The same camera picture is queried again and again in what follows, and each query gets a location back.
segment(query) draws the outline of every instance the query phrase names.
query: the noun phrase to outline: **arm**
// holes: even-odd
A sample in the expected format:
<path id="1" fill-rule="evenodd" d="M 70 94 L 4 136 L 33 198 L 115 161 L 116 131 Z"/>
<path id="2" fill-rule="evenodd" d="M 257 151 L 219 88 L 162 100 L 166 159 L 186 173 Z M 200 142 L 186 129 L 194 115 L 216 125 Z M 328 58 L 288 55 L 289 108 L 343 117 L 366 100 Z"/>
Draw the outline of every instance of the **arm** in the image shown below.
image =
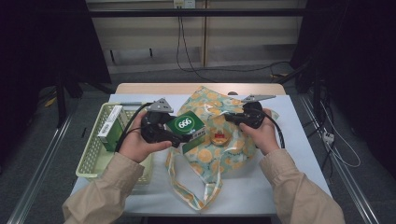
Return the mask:
<path id="1" fill-rule="evenodd" d="M 279 148 L 269 119 L 252 129 L 240 124 L 265 156 L 260 162 L 274 191 L 276 212 L 282 223 L 345 223 L 340 206 L 300 172 L 286 149 Z"/>
<path id="2" fill-rule="evenodd" d="M 136 116 L 131 127 L 139 128 L 144 113 Z M 122 215 L 144 167 L 138 164 L 150 153 L 172 146 L 169 141 L 148 144 L 140 130 L 130 132 L 105 169 L 101 178 L 70 196 L 64 202 L 65 223 L 112 223 Z"/>

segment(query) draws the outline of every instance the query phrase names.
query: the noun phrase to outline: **table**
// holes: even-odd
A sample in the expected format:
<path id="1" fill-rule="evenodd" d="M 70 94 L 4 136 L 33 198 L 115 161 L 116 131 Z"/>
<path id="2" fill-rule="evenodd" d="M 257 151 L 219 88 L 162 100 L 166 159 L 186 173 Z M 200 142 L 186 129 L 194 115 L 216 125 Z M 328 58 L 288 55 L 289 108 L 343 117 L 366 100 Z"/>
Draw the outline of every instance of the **table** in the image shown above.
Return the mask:
<path id="1" fill-rule="evenodd" d="M 246 95 L 276 94 L 276 98 L 262 104 L 279 113 L 278 125 L 285 137 L 286 148 L 294 158 L 297 167 L 317 183 L 325 192 L 329 188 L 318 166 L 312 148 L 305 137 L 303 127 L 283 87 L 278 84 L 234 84 L 234 83 L 124 83 L 111 95 L 110 102 L 155 101 L 162 97 L 170 103 L 175 112 L 199 86 L 228 93 L 235 91 L 243 99 Z M 135 186 L 128 197 L 125 213 L 136 216 L 273 216 L 276 213 L 272 188 L 258 165 L 262 158 L 257 153 L 244 167 L 223 175 L 223 188 L 219 197 L 204 211 L 189 208 L 173 192 L 164 167 L 167 151 L 154 153 L 154 167 L 151 182 L 147 186 Z M 177 159 L 179 181 L 193 192 L 203 192 L 202 181 L 189 169 L 188 164 Z M 83 188 L 88 181 L 79 178 L 73 192 Z"/>

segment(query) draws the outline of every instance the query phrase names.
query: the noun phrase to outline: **yellow patterned bag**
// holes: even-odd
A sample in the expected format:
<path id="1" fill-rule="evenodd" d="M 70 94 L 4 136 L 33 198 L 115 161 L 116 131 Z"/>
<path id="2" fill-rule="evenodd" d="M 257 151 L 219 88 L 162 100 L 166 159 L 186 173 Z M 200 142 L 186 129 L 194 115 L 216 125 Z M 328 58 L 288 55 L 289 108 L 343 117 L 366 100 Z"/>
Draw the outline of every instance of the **yellow patterned bag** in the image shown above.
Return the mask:
<path id="1" fill-rule="evenodd" d="M 242 113 L 242 105 L 240 100 L 200 87 L 177 112 L 179 116 L 192 111 L 205 124 L 205 141 L 183 155 L 205 184 L 204 199 L 176 181 L 175 157 L 182 154 L 180 147 L 170 148 L 165 164 L 175 192 L 195 210 L 208 207 L 216 199 L 222 186 L 221 174 L 241 167 L 256 152 L 252 139 L 222 115 Z"/>

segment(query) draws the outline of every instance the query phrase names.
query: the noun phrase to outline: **person's right hand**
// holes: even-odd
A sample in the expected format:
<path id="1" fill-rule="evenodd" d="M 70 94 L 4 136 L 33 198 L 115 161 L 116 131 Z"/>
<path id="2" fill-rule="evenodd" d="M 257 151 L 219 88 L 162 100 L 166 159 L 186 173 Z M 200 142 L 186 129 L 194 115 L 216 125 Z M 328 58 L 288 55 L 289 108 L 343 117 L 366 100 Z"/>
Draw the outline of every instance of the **person's right hand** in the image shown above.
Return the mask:
<path id="1" fill-rule="evenodd" d="M 271 110 L 262 110 L 268 116 L 271 116 Z M 265 156 L 273 150 L 280 149 L 276 141 L 275 125 L 268 118 L 264 118 L 262 125 L 258 129 L 253 129 L 244 123 L 239 124 L 239 128 L 253 139 L 254 144 L 262 151 Z"/>

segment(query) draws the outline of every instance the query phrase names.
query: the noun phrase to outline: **person's left hand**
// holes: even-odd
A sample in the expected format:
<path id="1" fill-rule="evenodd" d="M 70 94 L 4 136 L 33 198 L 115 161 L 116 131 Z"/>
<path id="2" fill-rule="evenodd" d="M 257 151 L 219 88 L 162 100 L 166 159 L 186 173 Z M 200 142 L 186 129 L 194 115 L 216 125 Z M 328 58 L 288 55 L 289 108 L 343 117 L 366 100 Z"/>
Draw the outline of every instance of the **person's left hand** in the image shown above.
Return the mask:
<path id="1" fill-rule="evenodd" d="M 132 161 L 137 163 L 142 162 L 150 153 L 161 151 L 172 146 L 171 141 L 163 141 L 159 143 L 147 143 L 140 134 L 140 125 L 142 118 L 146 115 L 146 112 L 139 113 L 132 124 L 131 131 L 125 137 L 119 153 Z"/>

